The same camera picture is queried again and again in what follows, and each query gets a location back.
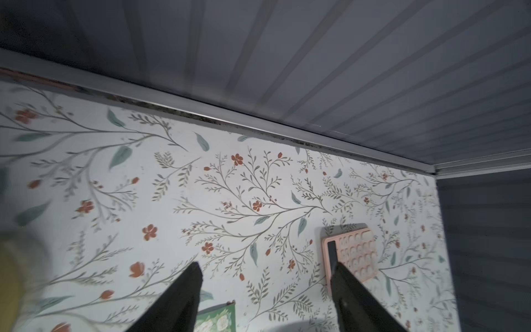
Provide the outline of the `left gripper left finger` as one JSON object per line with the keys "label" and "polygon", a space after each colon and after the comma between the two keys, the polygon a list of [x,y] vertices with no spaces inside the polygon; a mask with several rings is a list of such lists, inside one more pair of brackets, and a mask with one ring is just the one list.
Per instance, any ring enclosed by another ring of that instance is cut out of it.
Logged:
{"label": "left gripper left finger", "polygon": [[201,268],[192,262],[127,332],[193,331],[202,283]]}

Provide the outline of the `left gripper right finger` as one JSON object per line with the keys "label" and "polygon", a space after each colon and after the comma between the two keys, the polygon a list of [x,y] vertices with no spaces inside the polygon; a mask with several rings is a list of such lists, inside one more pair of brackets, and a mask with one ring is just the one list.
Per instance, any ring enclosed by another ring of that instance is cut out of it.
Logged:
{"label": "left gripper right finger", "polygon": [[406,332],[404,326],[341,263],[335,267],[330,289],[341,332]]}

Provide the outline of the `green floral stationery paper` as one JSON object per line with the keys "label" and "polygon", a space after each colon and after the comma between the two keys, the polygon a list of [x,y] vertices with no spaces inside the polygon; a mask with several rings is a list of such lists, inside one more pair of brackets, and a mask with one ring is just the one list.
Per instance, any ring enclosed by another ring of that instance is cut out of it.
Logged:
{"label": "green floral stationery paper", "polygon": [[235,332],[235,302],[220,304],[200,311],[193,332]]}

